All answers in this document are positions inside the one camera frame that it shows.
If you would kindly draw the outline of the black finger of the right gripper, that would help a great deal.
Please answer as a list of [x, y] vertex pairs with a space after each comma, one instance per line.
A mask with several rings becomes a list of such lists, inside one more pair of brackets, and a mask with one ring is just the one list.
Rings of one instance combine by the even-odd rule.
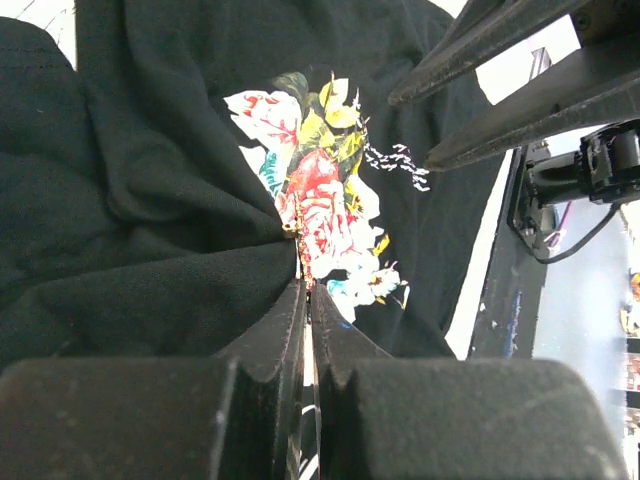
[[448, 171], [571, 130], [639, 117], [639, 36], [574, 51], [430, 150]]
[[582, 0], [472, 0], [444, 37], [389, 94], [398, 106], [430, 96], [556, 20], [578, 10]]

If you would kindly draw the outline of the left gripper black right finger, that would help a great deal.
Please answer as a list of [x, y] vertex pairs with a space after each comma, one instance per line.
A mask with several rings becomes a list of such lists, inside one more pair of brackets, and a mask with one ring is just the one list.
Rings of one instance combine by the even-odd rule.
[[313, 287], [310, 320], [317, 379], [314, 399], [318, 407], [316, 421], [319, 477], [336, 479], [344, 452], [346, 434], [352, 421], [348, 407], [349, 382], [361, 360], [389, 360], [391, 355], [340, 313], [328, 289]]

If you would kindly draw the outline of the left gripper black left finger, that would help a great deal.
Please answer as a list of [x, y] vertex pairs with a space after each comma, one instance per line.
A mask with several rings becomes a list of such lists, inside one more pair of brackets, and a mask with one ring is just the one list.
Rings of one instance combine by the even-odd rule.
[[306, 287], [293, 280], [220, 353], [231, 378], [218, 414], [219, 479], [295, 479], [300, 464]]

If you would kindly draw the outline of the black floral print t-shirt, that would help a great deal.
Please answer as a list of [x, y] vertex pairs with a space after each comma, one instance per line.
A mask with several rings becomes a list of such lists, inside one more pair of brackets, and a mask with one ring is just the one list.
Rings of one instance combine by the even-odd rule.
[[394, 107], [428, 1], [80, 1], [78, 61], [1, 21], [1, 362], [209, 356], [296, 276], [396, 357], [446, 341], [497, 159], [432, 173], [474, 74]]

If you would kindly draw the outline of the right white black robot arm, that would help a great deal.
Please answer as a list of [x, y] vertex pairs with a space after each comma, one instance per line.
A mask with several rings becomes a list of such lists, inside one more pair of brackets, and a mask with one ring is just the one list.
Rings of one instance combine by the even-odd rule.
[[389, 95], [430, 96], [562, 17], [579, 48], [431, 149], [449, 171], [535, 141], [586, 129], [577, 151], [522, 165], [510, 226], [537, 255], [538, 213], [586, 198], [611, 213], [639, 197], [639, 5], [635, 1], [469, 1], [439, 44]]

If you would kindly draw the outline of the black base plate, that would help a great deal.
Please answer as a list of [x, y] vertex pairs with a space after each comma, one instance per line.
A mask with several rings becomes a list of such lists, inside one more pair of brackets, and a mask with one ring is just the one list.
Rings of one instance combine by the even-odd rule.
[[510, 199], [517, 169], [524, 160], [550, 156], [542, 147], [513, 152], [502, 195], [494, 242], [471, 337], [471, 358], [530, 358], [546, 267], [526, 251], [508, 222]]

